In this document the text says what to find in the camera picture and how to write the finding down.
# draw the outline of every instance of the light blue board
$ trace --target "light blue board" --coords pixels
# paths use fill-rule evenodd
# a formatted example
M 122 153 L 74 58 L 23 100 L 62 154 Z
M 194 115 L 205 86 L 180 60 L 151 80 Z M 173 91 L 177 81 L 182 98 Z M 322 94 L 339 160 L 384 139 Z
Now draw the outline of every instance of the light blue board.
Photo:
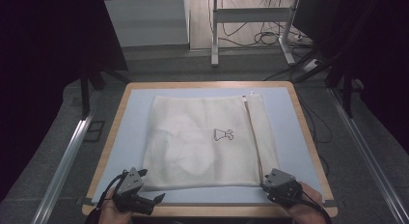
M 96 203 L 108 183 L 124 169 L 142 169 L 150 109 L 155 96 L 202 98 L 261 94 L 276 141 L 280 169 L 322 194 L 308 147 L 286 87 L 132 90 L 105 171 L 95 191 Z M 166 192 L 164 204 L 265 204 L 271 203 L 260 187 L 202 187 L 160 192 L 141 190 L 146 198 Z

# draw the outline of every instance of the white cloth bag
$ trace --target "white cloth bag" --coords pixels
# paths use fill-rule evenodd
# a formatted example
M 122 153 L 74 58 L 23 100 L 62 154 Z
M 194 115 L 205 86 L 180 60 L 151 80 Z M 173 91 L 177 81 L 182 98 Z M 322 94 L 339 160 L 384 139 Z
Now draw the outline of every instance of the white cloth bag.
M 259 185 L 279 168 L 261 95 L 156 97 L 143 166 L 148 189 Z

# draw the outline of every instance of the table surface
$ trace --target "table surface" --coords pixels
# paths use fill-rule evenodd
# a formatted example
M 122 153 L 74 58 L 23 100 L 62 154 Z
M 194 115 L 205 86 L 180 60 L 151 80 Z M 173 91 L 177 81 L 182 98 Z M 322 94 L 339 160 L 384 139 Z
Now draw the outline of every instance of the table surface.
M 114 123 L 112 124 L 108 139 L 105 143 L 104 150 L 100 157 L 99 163 L 87 193 L 88 198 L 94 196 L 96 187 L 102 177 L 103 171 L 107 164 L 109 154 L 114 146 L 114 141 L 123 117 L 123 112 L 127 105 L 127 100 L 132 90 L 136 89 L 175 89 L 175 88 L 251 88 L 251 87 L 286 87 L 294 105 L 294 110 L 300 123 L 301 130 L 306 140 L 310 156 L 312 158 L 318 180 L 323 191 L 323 198 L 327 201 L 334 200 L 331 188 L 325 177 L 321 162 L 315 149 L 313 138 L 310 135 L 304 114 L 296 96 L 295 90 L 289 82 L 157 82 L 157 83 L 130 83 L 127 85 L 120 106 L 118 108 Z M 83 206 L 83 212 L 88 214 L 92 206 Z M 337 207 L 325 208 L 330 216 L 338 214 Z M 152 216 L 253 216 L 253 217 L 286 217 L 286 211 L 282 208 L 271 205 L 245 205 L 245 206 L 161 206 L 155 207 Z

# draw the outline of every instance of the human hand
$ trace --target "human hand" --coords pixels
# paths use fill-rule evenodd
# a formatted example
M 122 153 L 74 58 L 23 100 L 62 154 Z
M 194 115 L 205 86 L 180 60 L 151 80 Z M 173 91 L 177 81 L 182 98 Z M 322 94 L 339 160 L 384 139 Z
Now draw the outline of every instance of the human hand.
M 99 224 L 129 224 L 132 216 L 131 211 L 120 212 L 112 201 L 114 188 L 111 188 L 102 204 Z
M 303 187 L 304 193 L 322 207 L 322 195 L 306 183 L 299 183 Z M 303 194 L 302 199 L 308 202 L 313 202 L 309 197 Z M 325 224 L 324 216 L 309 206 L 297 204 L 290 209 L 286 209 L 286 211 L 298 224 Z

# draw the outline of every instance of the wall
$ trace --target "wall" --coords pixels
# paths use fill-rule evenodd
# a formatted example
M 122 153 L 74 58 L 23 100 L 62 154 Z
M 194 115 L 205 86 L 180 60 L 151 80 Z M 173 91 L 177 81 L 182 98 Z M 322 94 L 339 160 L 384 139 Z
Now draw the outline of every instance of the wall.
M 105 5 L 122 47 L 188 43 L 184 0 L 115 0 Z

